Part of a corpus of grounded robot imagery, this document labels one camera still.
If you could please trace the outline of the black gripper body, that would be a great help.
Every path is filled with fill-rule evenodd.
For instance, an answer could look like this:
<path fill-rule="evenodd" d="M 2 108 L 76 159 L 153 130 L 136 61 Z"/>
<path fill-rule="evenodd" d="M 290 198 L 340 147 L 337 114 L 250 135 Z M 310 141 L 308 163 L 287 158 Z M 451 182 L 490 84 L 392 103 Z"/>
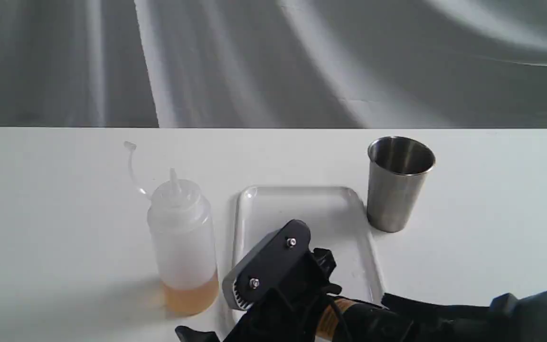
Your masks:
<path fill-rule="evenodd" d="M 339 304 L 341 287 L 330 281 L 336 268 L 332 251 L 310 250 L 277 288 L 243 311 L 226 342 L 312 342 L 338 336 L 350 340 Z"/>

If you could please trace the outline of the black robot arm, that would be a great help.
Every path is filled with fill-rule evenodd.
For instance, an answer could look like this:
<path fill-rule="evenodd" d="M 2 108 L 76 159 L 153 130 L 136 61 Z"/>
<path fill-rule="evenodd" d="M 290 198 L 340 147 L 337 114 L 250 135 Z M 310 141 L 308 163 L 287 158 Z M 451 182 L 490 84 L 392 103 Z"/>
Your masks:
<path fill-rule="evenodd" d="M 383 305 L 312 289 L 295 302 L 278 291 L 254 304 L 226 342 L 547 342 L 547 291 L 489 306 L 436 305 L 385 294 Z"/>

